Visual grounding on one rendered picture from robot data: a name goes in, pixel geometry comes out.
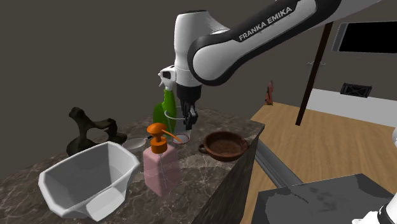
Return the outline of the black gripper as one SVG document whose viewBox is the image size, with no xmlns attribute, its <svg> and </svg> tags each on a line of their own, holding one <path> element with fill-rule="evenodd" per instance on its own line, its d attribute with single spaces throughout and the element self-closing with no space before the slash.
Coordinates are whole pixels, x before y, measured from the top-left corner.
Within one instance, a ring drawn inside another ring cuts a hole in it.
<svg viewBox="0 0 397 224">
<path fill-rule="evenodd" d="M 177 84 L 176 89 L 177 97 L 181 103 L 185 129 L 190 130 L 190 125 L 194 125 L 197 122 L 198 114 L 195 109 L 195 103 L 200 99 L 202 86 L 186 87 Z"/>
</svg>

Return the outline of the clear drinking glass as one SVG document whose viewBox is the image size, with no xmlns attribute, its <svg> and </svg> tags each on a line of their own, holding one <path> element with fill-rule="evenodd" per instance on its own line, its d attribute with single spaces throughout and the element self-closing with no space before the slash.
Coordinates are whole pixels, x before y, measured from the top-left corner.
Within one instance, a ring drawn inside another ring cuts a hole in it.
<svg viewBox="0 0 397 224">
<path fill-rule="evenodd" d="M 164 115 L 167 118 L 170 128 L 173 127 L 172 134 L 180 139 L 180 141 L 178 141 L 177 139 L 173 139 L 172 142 L 174 144 L 186 144 L 189 142 L 191 138 L 192 131 L 186 130 L 184 124 L 185 119 L 182 114 L 181 106 L 176 107 L 176 112 L 177 113 L 175 117 L 170 116 L 167 111 L 164 112 Z"/>
</svg>

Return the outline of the green spray bottle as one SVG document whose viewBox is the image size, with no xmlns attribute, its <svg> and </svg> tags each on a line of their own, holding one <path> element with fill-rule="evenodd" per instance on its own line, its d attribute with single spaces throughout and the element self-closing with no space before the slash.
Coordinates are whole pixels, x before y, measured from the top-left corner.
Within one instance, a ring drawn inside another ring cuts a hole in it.
<svg viewBox="0 0 397 224">
<path fill-rule="evenodd" d="M 167 126 L 166 131 L 173 133 L 176 126 L 174 118 L 177 116 L 176 102 L 173 92 L 175 81 L 164 78 L 159 74 L 161 79 L 160 86 L 164 86 L 164 100 L 154 107 L 153 123 L 162 123 Z"/>
</svg>

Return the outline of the pink soap dispenser orange pump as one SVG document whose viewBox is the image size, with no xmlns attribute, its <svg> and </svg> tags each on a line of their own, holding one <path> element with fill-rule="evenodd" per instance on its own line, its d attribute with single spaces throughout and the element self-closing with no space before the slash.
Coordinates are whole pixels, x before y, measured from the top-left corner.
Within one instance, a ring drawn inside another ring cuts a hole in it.
<svg viewBox="0 0 397 224">
<path fill-rule="evenodd" d="M 164 134 L 181 140 L 166 129 L 165 124 L 152 123 L 147 128 L 152 137 L 150 146 L 143 151 L 145 184 L 159 197 L 167 195 L 181 181 L 178 153 Z"/>
</svg>

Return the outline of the small white dish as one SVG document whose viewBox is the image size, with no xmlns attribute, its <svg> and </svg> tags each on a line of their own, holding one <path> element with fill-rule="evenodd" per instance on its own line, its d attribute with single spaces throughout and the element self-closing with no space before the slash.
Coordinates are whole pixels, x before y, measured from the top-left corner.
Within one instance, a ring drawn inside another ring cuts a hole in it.
<svg viewBox="0 0 397 224">
<path fill-rule="evenodd" d="M 129 152 L 142 150 L 147 142 L 146 138 L 133 138 L 125 141 L 122 146 Z"/>
</svg>

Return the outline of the reddish brown figure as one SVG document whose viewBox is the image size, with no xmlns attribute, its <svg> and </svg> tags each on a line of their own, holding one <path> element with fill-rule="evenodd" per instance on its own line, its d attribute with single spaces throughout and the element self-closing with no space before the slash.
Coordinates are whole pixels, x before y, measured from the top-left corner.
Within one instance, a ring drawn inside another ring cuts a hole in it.
<svg viewBox="0 0 397 224">
<path fill-rule="evenodd" d="M 272 100 L 272 92 L 273 92 L 274 86 L 273 86 L 273 81 L 270 81 L 267 87 L 267 93 L 265 96 L 265 104 L 266 105 L 273 105 L 273 100 Z"/>
</svg>

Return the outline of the dark abstract sculpture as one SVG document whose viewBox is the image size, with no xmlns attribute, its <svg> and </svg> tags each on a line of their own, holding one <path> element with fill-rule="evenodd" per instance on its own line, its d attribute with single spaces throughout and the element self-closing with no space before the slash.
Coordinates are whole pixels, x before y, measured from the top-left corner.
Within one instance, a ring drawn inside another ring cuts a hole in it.
<svg viewBox="0 0 397 224">
<path fill-rule="evenodd" d="M 95 122 L 79 107 L 73 107 L 69 112 L 69 117 L 76 122 L 79 129 L 79 136 L 73 139 L 66 147 L 66 152 L 69 156 L 97 145 L 96 142 L 87 137 L 87 132 L 90 129 L 100 129 L 106 132 L 108 135 L 107 141 L 123 144 L 127 140 L 126 134 L 118 132 L 116 121 L 112 118 Z"/>
</svg>

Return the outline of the white angular bowl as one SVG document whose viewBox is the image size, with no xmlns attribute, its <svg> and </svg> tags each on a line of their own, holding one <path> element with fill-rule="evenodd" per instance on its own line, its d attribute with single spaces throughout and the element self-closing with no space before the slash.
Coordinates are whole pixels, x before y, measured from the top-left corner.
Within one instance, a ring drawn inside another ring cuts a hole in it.
<svg viewBox="0 0 397 224">
<path fill-rule="evenodd" d="M 124 202 L 139 167 L 135 155 L 108 141 L 41 172 L 38 186 L 49 209 L 61 218 L 101 221 Z"/>
</svg>

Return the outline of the dark brown pole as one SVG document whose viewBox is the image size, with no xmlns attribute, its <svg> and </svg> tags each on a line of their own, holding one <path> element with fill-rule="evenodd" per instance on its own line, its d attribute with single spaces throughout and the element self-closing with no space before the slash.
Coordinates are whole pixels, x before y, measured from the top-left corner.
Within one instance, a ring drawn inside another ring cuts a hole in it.
<svg viewBox="0 0 397 224">
<path fill-rule="evenodd" d="M 314 83 L 315 83 L 316 74 L 317 74 L 319 66 L 321 64 L 321 60 L 323 58 L 323 54 L 324 54 L 324 51 L 325 51 L 325 48 L 326 48 L 326 45 L 327 45 L 327 42 L 328 42 L 328 38 L 329 38 L 330 32 L 332 30 L 332 26 L 333 26 L 333 22 L 329 22 L 329 23 L 327 23 L 324 26 L 323 33 L 322 33 L 322 36 L 321 36 L 321 39 L 320 39 L 320 42 L 319 42 L 319 46 L 317 48 L 316 56 L 315 56 L 315 59 L 314 59 L 314 61 L 312 63 L 309 79 L 308 79 L 308 82 L 307 82 L 307 86 L 305 88 L 305 93 L 304 93 L 303 98 L 302 98 L 302 103 L 300 105 L 298 116 L 296 118 L 295 125 L 297 125 L 297 126 L 301 125 L 305 110 L 307 108 L 307 104 L 308 104 L 308 101 L 309 101 L 309 98 L 310 98 L 310 94 L 312 92 L 312 89 L 313 89 L 313 86 L 314 86 Z"/>
</svg>

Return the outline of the dark grey robot stand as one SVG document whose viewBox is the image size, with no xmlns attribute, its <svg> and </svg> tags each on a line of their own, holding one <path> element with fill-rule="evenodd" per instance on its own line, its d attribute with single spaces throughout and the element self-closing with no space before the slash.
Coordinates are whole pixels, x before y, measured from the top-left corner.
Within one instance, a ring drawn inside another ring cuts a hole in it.
<svg viewBox="0 0 397 224">
<path fill-rule="evenodd" d="M 392 197 L 364 174 L 276 188 L 258 194 L 251 224 L 352 224 Z"/>
</svg>

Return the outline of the black framed window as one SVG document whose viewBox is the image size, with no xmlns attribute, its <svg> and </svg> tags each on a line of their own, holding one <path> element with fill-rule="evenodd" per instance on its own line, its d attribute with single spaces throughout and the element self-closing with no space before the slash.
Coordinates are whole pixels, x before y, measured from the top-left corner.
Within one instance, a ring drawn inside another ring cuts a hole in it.
<svg viewBox="0 0 397 224">
<path fill-rule="evenodd" d="M 397 54 L 397 20 L 343 22 L 338 27 L 331 50 Z"/>
</svg>

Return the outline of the black wall vent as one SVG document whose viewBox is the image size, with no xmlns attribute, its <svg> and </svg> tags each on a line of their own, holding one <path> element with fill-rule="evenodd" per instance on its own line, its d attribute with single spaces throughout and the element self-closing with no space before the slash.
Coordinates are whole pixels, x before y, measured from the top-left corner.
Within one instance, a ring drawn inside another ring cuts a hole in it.
<svg viewBox="0 0 397 224">
<path fill-rule="evenodd" d="M 372 90 L 372 86 L 344 83 L 342 85 L 340 93 L 342 95 L 351 95 L 356 97 L 367 98 L 370 95 L 371 90 Z"/>
</svg>

